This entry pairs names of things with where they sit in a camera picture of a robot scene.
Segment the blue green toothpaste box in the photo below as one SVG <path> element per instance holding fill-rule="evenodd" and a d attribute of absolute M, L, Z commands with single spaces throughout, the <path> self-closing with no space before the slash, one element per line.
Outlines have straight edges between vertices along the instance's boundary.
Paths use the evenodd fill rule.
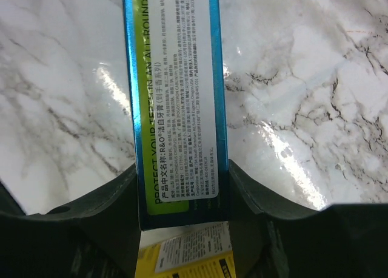
<path fill-rule="evenodd" d="M 122 0 L 142 230 L 225 221 L 219 0 Z"/>

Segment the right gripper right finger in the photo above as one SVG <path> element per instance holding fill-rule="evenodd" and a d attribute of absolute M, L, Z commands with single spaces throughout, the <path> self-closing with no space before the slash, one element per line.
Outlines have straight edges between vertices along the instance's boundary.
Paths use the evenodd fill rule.
<path fill-rule="evenodd" d="M 315 211 L 230 162 L 230 239 L 238 277 L 386 277 L 387 205 Z"/>

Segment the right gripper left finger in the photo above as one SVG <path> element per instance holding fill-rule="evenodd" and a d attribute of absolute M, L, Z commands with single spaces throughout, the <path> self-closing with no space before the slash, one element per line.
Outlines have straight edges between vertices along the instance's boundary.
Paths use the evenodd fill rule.
<path fill-rule="evenodd" d="M 2 277 L 134 277 L 140 235 L 134 166 L 46 214 L 1 188 Z"/>

